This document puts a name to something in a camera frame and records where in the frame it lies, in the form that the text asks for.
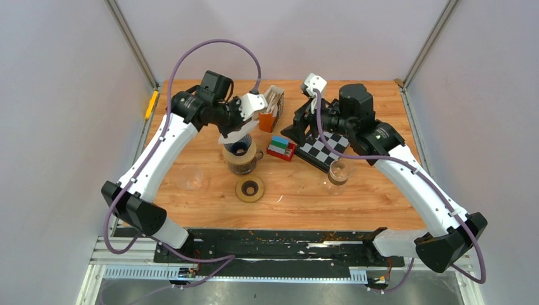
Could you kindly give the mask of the white paper coffee filter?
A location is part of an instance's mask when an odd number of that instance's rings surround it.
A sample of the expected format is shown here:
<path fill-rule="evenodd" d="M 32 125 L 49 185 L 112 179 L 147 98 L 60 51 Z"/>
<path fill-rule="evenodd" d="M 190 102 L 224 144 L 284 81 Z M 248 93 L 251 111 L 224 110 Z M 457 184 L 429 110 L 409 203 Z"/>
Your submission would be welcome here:
<path fill-rule="evenodd" d="M 228 134 L 227 137 L 221 135 L 219 137 L 218 143 L 219 144 L 230 144 L 235 143 L 241 140 L 244 136 L 248 135 L 255 127 L 257 127 L 259 124 L 258 120 L 255 121 L 249 121 L 245 125 L 243 125 L 238 131 L 233 131 Z"/>

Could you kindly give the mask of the blue glass dripper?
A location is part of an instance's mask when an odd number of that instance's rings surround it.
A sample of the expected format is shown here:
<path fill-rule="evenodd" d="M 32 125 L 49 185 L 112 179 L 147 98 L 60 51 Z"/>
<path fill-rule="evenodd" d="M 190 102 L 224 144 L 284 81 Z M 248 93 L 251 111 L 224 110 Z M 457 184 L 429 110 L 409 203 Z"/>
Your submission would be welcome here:
<path fill-rule="evenodd" d="M 247 153 L 251 145 L 252 137 L 251 135 L 246 134 L 236 142 L 224 144 L 224 148 L 234 156 L 243 156 Z"/>

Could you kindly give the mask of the glass coffee carafe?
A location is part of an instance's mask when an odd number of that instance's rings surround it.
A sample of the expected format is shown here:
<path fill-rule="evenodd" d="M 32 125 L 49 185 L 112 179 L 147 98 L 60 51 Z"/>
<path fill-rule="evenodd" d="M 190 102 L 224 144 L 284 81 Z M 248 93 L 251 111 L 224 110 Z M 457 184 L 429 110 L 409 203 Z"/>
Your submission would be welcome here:
<path fill-rule="evenodd" d="M 234 156 L 225 149 L 222 150 L 222 153 L 229 170 L 236 175 L 247 175 L 253 172 L 257 162 L 264 156 L 260 149 L 253 146 L 243 156 Z"/>

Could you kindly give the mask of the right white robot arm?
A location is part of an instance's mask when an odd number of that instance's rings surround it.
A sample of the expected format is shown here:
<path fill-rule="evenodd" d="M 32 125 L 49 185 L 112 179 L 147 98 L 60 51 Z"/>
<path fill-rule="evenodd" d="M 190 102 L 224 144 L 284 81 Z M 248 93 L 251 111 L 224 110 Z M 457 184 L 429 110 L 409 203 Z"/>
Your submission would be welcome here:
<path fill-rule="evenodd" d="M 374 98 L 363 84 L 342 86 L 332 107 L 323 98 L 321 81 L 304 83 L 301 89 L 309 100 L 295 111 L 293 123 L 282 135 L 300 146 L 306 142 L 307 130 L 322 142 L 327 142 L 327 132 L 343 136 L 355 152 L 353 158 L 366 160 L 390 179 L 426 225 L 423 231 L 377 229 L 363 247 L 366 262 L 376 266 L 390 256 L 410 257 L 443 273 L 478 247 L 486 218 L 467 212 L 440 189 L 396 129 L 376 119 Z"/>

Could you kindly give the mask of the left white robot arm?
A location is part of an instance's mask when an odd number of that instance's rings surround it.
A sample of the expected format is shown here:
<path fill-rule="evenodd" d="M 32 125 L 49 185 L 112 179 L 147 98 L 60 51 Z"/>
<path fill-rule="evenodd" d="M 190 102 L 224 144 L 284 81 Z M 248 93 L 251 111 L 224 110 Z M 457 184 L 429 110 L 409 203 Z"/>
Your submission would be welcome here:
<path fill-rule="evenodd" d="M 207 71 L 199 85 L 173 95 L 158 131 L 135 164 L 119 181 L 106 181 L 101 189 L 111 215 L 168 244 L 179 262 L 190 261 L 195 247 L 188 241 L 188 231 L 153 201 L 180 152 L 204 126 L 213 124 L 225 133 L 242 127 L 241 100 L 226 100 L 233 88 L 231 78 Z"/>

